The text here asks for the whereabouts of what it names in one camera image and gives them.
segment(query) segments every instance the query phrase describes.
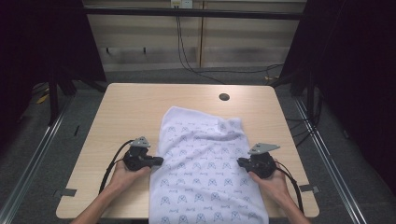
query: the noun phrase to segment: cloth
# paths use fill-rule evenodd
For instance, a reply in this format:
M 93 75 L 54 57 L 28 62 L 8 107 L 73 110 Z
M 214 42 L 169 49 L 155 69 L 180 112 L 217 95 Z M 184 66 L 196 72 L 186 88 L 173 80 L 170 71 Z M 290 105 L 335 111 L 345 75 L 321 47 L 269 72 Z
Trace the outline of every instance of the cloth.
M 150 177 L 152 224 L 268 223 L 258 185 L 239 167 L 248 157 L 241 119 L 171 107 L 163 117 Z

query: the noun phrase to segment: person's left hand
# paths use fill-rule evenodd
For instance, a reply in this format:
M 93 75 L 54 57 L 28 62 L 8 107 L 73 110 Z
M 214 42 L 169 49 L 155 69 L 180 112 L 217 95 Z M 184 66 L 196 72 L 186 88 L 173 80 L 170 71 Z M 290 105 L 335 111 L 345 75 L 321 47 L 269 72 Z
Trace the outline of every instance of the person's left hand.
M 131 187 L 138 177 L 146 175 L 150 171 L 151 169 L 148 166 L 145 166 L 140 170 L 133 172 L 128 170 L 124 161 L 118 161 L 108 187 L 114 188 L 118 193 L 122 193 Z

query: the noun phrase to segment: metal bracket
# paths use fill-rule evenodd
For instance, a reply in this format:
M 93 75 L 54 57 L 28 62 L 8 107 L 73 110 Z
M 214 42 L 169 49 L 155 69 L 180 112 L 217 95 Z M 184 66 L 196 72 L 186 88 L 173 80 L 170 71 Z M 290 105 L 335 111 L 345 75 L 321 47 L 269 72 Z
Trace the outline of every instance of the metal bracket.
M 57 189 L 53 193 L 53 197 L 62 198 L 62 196 L 74 197 L 76 195 L 76 189 Z
M 299 188 L 300 188 L 300 191 L 301 191 L 301 192 L 307 192 L 307 191 L 311 191 L 311 190 L 312 190 L 312 192 L 313 192 L 314 194 L 320 192 L 320 189 L 319 189 L 318 186 L 301 185 L 301 186 L 299 186 Z
M 275 149 L 278 149 L 278 148 L 280 148 L 279 145 L 258 143 L 248 152 L 248 154 L 250 154 L 250 155 L 260 155 L 262 153 L 269 152 L 271 150 L 275 150 Z
M 144 136 L 136 138 L 130 145 L 131 147 L 150 147 L 149 141 Z

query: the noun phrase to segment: black backdrop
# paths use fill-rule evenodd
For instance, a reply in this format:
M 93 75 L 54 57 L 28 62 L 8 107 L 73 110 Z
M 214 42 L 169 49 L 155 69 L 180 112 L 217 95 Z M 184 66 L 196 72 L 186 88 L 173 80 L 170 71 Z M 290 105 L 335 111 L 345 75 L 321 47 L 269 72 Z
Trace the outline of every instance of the black backdrop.
M 0 146 L 11 136 L 33 86 L 48 82 L 50 72 L 61 85 L 76 79 L 67 71 L 106 80 L 87 16 L 33 9 L 52 6 L 82 7 L 82 2 L 0 2 Z
M 300 22 L 281 77 L 294 72 L 291 91 L 300 94 L 312 72 L 363 157 L 396 195 L 396 6 L 343 3 L 307 2 L 305 12 L 322 18 Z

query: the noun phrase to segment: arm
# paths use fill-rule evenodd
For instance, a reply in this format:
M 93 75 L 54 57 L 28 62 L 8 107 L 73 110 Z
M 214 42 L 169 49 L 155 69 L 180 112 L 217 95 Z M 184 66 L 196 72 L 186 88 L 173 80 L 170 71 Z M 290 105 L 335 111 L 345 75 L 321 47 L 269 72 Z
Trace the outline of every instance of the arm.
M 262 191 L 274 200 L 283 211 L 291 224 L 309 224 L 308 218 L 300 211 L 293 199 L 290 197 L 285 175 L 275 170 L 273 175 L 267 179 L 260 179 L 253 172 L 248 173 L 250 177 L 259 184 Z
M 72 223 L 97 223 L 110 203 L 131 187 L 138 177 L 148 174 L 149 171 L 149 167 L 143 167 L 136 172 L 131 172 L 123 161 L 117 162 L 110 183 Z

